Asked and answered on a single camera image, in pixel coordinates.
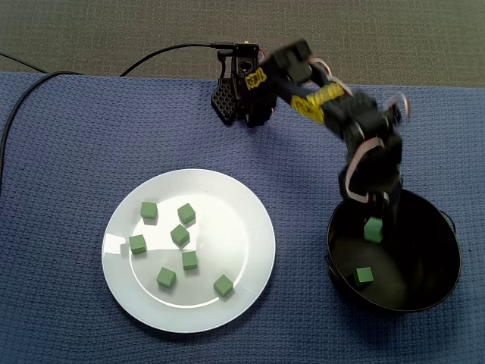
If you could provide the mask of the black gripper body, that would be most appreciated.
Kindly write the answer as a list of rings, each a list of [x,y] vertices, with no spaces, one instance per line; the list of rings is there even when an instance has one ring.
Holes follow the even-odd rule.
[[[364,139],[362,130],[352,125],[344,131],[347,146],[346,166],[339,173],[339,191],[342,198],[368,201],[376,196],[383,201],[383,193],[402,189],[400,164],[402,138],[390,131]]]

